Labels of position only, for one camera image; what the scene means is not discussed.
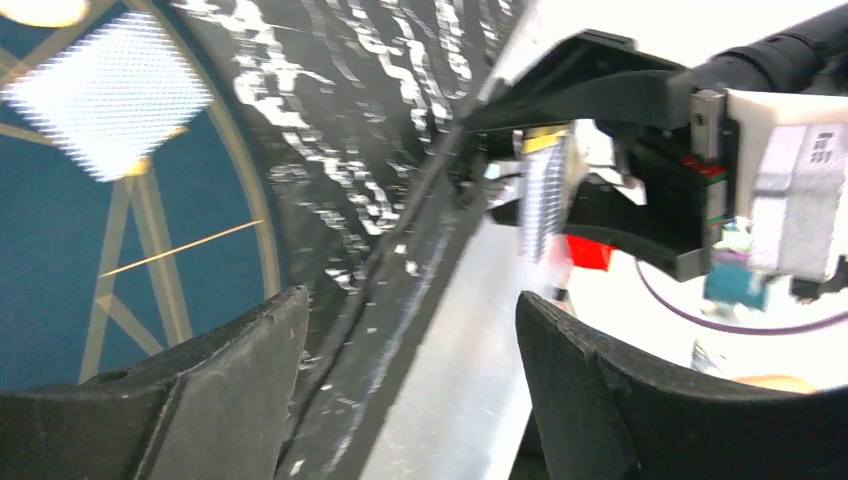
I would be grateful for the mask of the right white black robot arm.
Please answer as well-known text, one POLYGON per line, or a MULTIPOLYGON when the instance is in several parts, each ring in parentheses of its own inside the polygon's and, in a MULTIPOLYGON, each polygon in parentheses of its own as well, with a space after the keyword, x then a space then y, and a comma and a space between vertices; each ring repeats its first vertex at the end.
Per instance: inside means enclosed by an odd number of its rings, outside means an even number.
POLYGON ((711 264, 722 224, 751 224, 750 267, 821 282, 847 233, 847 9, 838 6, 688 68, 597 30, 553 47, 464 120, 474 132, 591 119, 637 205, 580 187, 567 233, 687 281, 711 264))

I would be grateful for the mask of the dealt cards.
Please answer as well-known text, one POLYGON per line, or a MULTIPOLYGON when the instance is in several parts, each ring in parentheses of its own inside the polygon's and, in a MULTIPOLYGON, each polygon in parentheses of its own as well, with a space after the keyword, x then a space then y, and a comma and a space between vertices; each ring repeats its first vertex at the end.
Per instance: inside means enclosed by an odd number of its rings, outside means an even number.
POLYGON ((138 172, 213 100, 157 19, 138 11, 18 77, 1 97, 101 183, 138 172))

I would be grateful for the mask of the playing card deck box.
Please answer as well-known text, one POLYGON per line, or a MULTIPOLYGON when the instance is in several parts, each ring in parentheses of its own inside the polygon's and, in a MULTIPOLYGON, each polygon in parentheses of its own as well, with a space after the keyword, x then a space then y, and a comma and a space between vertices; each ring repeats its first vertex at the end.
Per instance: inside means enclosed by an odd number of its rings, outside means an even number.
POLYGON ((642 206, 642 183, 616 169, 612 140, 587 120, 516 133, 517 166, 501 173, 503 185, 489 209, 498 224, 527 226, 532 220, 567 219, 577 188, 591 177, 642 206))

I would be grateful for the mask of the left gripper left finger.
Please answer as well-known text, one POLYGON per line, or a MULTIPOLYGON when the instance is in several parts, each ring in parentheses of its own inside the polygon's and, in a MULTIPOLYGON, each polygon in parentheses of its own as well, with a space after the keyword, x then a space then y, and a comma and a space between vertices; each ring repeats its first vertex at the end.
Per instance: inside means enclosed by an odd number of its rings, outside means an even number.
POLYGON ((270 479, 309 320, 290 288, 81 385, 1 398, 5 479, 270 479))

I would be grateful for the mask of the blue patterned playing cards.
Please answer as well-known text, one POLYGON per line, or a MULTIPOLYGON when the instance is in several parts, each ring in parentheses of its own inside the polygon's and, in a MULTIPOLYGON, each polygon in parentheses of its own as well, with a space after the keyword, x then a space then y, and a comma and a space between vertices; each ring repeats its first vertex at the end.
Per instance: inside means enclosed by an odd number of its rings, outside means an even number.
POLYGON ((522 253, 534 264, 547 256, 563 217, 564 169, 570 135, 556 133, 525 140, 519 221, 522 253))

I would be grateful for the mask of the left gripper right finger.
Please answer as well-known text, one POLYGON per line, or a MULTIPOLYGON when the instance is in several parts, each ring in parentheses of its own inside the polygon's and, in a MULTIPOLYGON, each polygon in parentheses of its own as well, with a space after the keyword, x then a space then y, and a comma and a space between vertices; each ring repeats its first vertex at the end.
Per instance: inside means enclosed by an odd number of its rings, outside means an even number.
POLYGON ((523 292, 516 331, 553 479, 843 479, 847 392, 716 378, 523 292))

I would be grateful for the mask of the person forearm in background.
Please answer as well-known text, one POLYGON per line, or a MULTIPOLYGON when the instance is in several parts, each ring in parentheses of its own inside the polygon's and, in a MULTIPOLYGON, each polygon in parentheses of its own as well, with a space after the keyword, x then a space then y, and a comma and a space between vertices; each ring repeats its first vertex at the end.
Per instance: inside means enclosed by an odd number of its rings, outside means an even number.
POLYGON ((783 392, 811 394, 817 391, 817 389, 808 382, 784 374, 745 376, 735 378, 734 381, 740 384, 783 392))

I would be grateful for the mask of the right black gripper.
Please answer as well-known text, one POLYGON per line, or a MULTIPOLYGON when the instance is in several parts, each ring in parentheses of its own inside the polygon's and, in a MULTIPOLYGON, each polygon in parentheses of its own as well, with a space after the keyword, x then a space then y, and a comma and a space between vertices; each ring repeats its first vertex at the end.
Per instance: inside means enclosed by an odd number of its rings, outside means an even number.
POLYGON ((557 234, 614 247, 678 282, 705 274, 729 217, 725 93, 693 90, 686 67, 587 30, 558 43, 463 125, 483 132, 576 119, 596 120, 611 136, 617 168, 642 183, 646 201, 580 193, 557 234))

